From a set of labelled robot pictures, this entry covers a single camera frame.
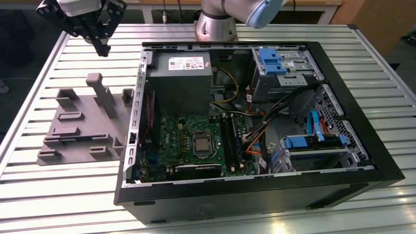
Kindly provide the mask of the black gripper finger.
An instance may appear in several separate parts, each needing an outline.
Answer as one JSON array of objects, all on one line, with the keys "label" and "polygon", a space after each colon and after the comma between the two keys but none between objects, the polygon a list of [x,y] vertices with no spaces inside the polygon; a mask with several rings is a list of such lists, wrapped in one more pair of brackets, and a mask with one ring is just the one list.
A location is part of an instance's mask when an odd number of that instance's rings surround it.
[{"label": "black gripper finger", "polygon": [[127,9],[127,3],[123,0],[107,0],[103,8],[103,12],[108,13],[110,19],[106,23],[99,23],[99,49],[98,54],[102,57],[107,57],[110,53],[108,39],[112,37],[115,30],[124,17]]},{"label": "black gripper finger", "polygon": [[[99,0],[44,0],[36,8],[36,13],[63,31],[67,28],[66,15],[70,17],[83,14],[100,14],[102,2]],[[100,39],[84,40],[94,45],[96,52]]]}]

